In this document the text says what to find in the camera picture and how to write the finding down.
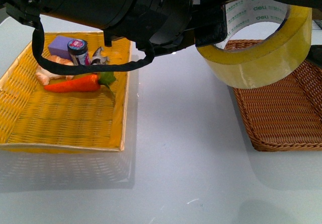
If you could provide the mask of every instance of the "orange carrot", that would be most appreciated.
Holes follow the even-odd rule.
[[[50,92],[94,92],[101,88],[99,76],[91,74],[82,78],[46,85],[44,89]]]

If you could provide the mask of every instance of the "black cable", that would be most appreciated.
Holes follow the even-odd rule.
[[[54,74],[64,76],[75,76],[78,74],[105,72],[105,71],[131,71],[139,69],[143,66],[150,64],[155,56],[154,48],[151,42],[146,42],[145,58],[138,61],[130,61],[125,64],[100,64],[100,65],[63,65],[42,57],[44,50],[45,34],[40,20],[37,22],[39,29],[35,29],[32,35],[32,52],[38,64],[44,69]]]

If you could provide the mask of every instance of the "purple block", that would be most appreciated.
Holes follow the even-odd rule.
[[[48,46],[51,55],[57,55],[64,59],[69,59],[72,61],[70,54],[68,53],[67,44],[73,38],[68,38],[65,36],[57,36]]]

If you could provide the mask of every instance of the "yellow packing tape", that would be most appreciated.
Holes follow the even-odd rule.
[[[228,37],[225,41],[197,48],[227,85],[257,88],[274,83],[293,72],[311,46],[311,9],[273,0],[238,0],[226,5]],[[223,50],[242,28],[256,22],[280,23],[270,37],[240,50]]]

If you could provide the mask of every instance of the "white table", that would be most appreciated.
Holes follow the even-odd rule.
[[[12,19],[0,25],[0,74],[31,34]],[[322,153],[255,151],[234,96],[195,47],[130,80],[124,152],[0,152],[1,224],[322,223]]]

